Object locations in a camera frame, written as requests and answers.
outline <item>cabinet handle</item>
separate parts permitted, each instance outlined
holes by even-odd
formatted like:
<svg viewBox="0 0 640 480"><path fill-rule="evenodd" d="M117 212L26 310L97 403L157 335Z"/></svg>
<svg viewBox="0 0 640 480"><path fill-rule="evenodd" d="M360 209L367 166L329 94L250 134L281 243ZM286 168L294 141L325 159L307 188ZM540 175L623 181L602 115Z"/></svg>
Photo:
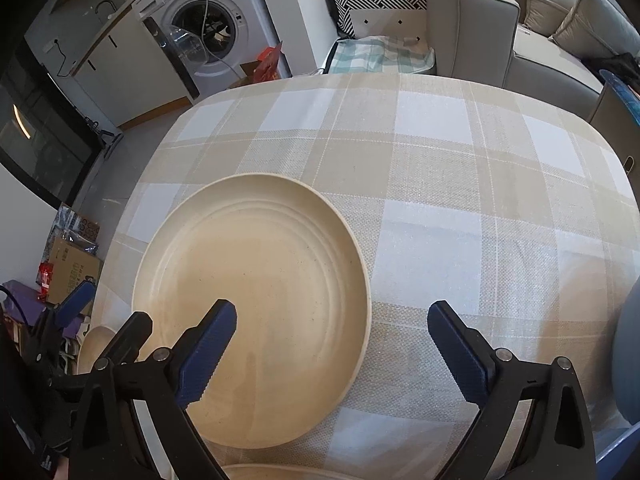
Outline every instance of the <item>cabinet handle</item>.
<svg viewBox="0 0 640 480"><path fill-rule="evenodd" d="M634 161L634 158L632 156L628 156L626 158L626 161L623 164L623 167L625 168L626 174L631 173L631 170L634 168L635 164L636 164L636 162Z"/></svg>

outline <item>screw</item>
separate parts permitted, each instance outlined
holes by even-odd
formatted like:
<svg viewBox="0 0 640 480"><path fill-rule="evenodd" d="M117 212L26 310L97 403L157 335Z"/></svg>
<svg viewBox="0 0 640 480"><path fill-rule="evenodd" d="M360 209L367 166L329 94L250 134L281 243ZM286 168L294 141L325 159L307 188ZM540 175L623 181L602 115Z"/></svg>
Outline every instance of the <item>screw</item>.
<svg viewBox="0 0 640 480"><path fill-rule="evenodd" d="M559 357L558 366L563 370L569 370L571 368L571 361L569 361L569 359L566 357Z"/></svg>
<svg viewBox="0 0 640 480"><path fill-rule="evenodd" d="M96 370L104 370L108 365L109 365L109 360L102 357L95 362L94 368Z"/></svg>
<svg viewBox="0 0 640 480"><path fill-rule="evenodd" d="M171 351L163 346L162 348L154 351L154 361L165 361L170 354Z"/></svg>
<svg viewBox="0 0 640 480"><path fill-rule="evenodd" d="M500 359L500 361L511 361L511 359L513 359L513 354L511 353L511 350L507 350L506 348L498 348L495 351L495 356Z"/></svg>

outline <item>washing machine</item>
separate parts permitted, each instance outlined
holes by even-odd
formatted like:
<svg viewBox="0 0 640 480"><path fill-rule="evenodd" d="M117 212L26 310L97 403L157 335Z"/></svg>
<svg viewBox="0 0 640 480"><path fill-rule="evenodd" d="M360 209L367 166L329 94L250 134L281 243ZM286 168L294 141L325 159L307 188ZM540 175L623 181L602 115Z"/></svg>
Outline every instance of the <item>washing machine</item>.
<svg viewBox="0 0 640 480"><path fill-rule="evenodd" d="M242 63L254 61L278 43L264 0L135 0L132 11L165 52L194 102L228 88L244 76ZM183 62L168 35L171 25L202 38L204 64L194 69ZM279 72L289 76L284 60Z"/></svg>

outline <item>floor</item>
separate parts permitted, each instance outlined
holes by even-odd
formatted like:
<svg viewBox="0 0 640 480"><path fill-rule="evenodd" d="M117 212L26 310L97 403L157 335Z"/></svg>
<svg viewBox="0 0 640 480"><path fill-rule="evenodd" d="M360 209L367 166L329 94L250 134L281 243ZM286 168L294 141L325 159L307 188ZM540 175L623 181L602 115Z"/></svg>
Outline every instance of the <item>floor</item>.
<svg viewBox="0 0 640 480"><path fill-rule="evenodd" d="M186 110L188 107L127 130L95 174L81 205L74 204L81 215L100 224L97 256L101 260L107 255L120 216L146 164L169 128Z"/></svg>

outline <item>table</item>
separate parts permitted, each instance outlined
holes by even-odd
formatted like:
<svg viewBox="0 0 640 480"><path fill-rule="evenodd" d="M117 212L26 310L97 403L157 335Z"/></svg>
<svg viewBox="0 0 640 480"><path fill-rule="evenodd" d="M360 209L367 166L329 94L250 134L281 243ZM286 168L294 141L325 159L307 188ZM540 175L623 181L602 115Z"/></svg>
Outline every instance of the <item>table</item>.
<svg viewBox="0 0 640 480"><path fill-rule="evenodd" d="M594 427L606 426L616 315L640 274L640 214L618 158L585 121L426 75L307 76L212 96L178 118L142 174L104 263L94 323L117 329L127 318L143 251L171 210L252 171L299 179L341 211L366 260L372 329L331 415L283 446L212 445L221 463L432 478L476 413L427 332L426 309L442 299L494 348L545 363L569 357ZM517 438L511 431L513 446Z"/></svg>
<svg viewBox="0 0 640 480"><path fill-rule="evenodd" d="M600 70L605 85L589 124L596 128L626 165L636 200L640 198L640 99L626 83L608 70Z"/></svg>

